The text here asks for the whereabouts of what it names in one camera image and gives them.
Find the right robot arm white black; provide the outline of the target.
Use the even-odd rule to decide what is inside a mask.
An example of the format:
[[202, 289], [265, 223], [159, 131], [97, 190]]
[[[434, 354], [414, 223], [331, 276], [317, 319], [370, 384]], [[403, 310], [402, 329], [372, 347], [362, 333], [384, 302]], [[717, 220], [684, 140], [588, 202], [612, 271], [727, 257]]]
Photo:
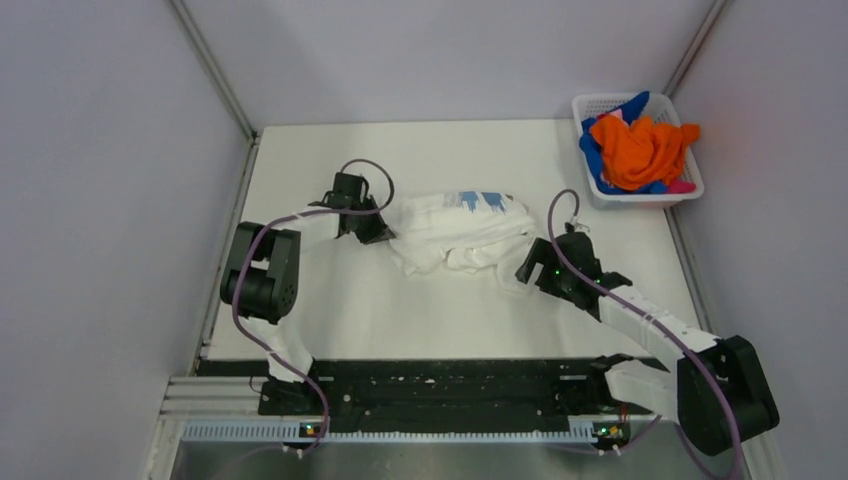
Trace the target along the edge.
[[588, 235], [566, 227], [554, 240], [537, 238], [515, 277], [573, 304], [658, 361], [627, 355], [595, 359], [586, 385], [589, 404], [612, 412], [627, 403], [674, 422], [701, 453], [716, 456], [765, 433], [780, 414], [756, 349], [741, 336], [720, 338], [690, 327], [659, 307], [624, 275], [604, 271]]

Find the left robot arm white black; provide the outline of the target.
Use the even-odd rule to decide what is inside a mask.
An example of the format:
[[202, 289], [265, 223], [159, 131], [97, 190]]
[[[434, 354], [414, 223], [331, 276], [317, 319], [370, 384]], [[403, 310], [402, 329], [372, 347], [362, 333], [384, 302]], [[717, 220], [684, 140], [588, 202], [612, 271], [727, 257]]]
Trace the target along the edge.
[[298, 333], [282, 325], [296, 303], [302, 253], [353, 235], [364, 244], [395, 237], [362, 176], [339, 172], [323, 197], [306, 210], [267, 224], [243, 221], [234, 232], [219, 287], [235, 328], [258, 346], [270, 379], [283, 387], [283, 401], [297, 413], [319, 404], [320, 386], [307, 377], [314, 357]]

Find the white t shirt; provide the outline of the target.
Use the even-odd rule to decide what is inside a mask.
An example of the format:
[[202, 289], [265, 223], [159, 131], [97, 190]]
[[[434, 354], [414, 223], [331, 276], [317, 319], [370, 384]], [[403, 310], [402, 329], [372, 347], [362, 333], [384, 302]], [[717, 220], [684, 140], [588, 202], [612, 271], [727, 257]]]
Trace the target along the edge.
[[451, 191], [405, 197], [390, 209], [392, 261], [406, 276], [439, 268], [476, 274], [494, 273], [498, 286], [529, 292], [516, 279], [533, 241], [539, 236], [529, 208], [502, 192]]

